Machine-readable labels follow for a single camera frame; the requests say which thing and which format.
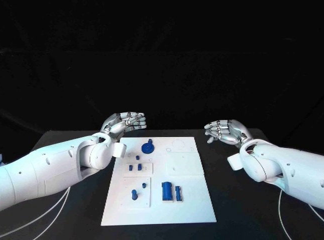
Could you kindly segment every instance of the table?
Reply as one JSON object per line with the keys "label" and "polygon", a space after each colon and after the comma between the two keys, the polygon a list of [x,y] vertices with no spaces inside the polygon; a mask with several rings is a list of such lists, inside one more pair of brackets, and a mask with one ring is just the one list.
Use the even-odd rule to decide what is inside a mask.
{"label": "table", "polygon": [[[88,136],[96,131],[47,131],[33,150]],[[266,137],[258,129],[250,129],[254,138]],[[215,223],[154,224],[99,226],[114,160],[105,169],[70,187],[67,200],[57,219],[39,237],[40,240],[192,240],[192,239],[254,239],[286,240],[279,215],[279,189],[264,182],[254,182],[244,171],[232,171],[227,157],[238,152],[234,146],[218,141],[206,144],[202,129],[135,130],[124,137],[193,137],[206,187],[215,213]],[[33,220],[52,207],[63,191],[7,208],[0,212],[0,234]],[[1,240],[30,240],[43,231],[57,213],[59,206],[30,226]],[[282,194],[282,221],[292,240],[324,239],[324,223],[308,205]]]}

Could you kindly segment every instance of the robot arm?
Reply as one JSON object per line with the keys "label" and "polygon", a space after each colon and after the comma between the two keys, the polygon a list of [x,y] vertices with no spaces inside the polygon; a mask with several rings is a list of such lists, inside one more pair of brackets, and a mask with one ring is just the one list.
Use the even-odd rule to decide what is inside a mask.
{"label": "robot arm", "polygon": [[254,181],[276,185],[287,195],[324,209],[324,156],[253,139],[235,120],[211,122],[203,128],[208,143],[219,140],[240,149],[227,158],[232,170],[243,168]]}
{"label": "robot arm", "polygon": [[104,169],[112,156],[124,156],[122,133],[144,128],[143,113],[112,114],[92,136],[44,146],[0,166],[0,211],[65,190]]}

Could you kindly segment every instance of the white panel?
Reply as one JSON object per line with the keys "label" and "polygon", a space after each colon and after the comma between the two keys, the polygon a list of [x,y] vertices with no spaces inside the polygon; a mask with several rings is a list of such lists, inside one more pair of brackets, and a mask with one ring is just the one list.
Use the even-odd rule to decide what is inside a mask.
{"label": "white panel", "polygon": [[166,174],[170,176],[202,175],[203,171],[198,153],[167,153]]}
{"label": "white panel", "polygon": [[141,164],[141,170],[137,170],[137,165],[138,163],[125,163],[125,168],[124,168],[124,174],[122,176],[125,177],[141,177],[141,176],[151,176],[151,165],[153,163],[150,162],[143,162]]}
{"label": "white panel", "polygon": [[[150,154],[141,153],[141,145],[151,139],[154,151]],[[101,225],[140,225],[140,224],[180,224],[180,223],[214,223],[215,216],[211,205],[211,199],[206,190],[206,183],[202,174],[201,160],[192,137],[128,137],[121,138],[120,142],[127,145],[124,158],[117,158],[112,168],[112,176],[105,199],[105,208],[102,213]],[[183,163],[182,156],[188,159],[190,167],[186,168],[186,174],[167,175],[167,160],[177,166]],[[125,208],[122,201],[134,204],[131,199],[131,189],[127,192],[121,190],[122,181],[133,181],[134,177],[125,178],[128,164],[153,164],[153,174],[150,177],[150,207]],[[162,182],[172,183],[173,201],[162,201]],[[175,186],[180,187],[182,202],[176,202]]]}
{"label": "white panel", "polygon": [[[131,190],[135,190],[137,199],[131,199]],[[121,182],[120,189],[120,207],[121,209],[149,208],[150,201],[150,178],[149,177],[125,177]]]}

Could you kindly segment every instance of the black curtain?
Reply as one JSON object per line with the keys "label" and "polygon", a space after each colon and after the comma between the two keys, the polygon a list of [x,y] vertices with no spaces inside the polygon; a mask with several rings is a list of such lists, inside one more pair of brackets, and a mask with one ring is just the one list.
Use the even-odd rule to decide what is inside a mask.
{"label": "black curtain", "polygon": [[4,162],[44,131],[98,129],[124,111],[144,112],[149,129],[235,119],[273,144],[324,154],[324,15],[115,10],[0,1]]}

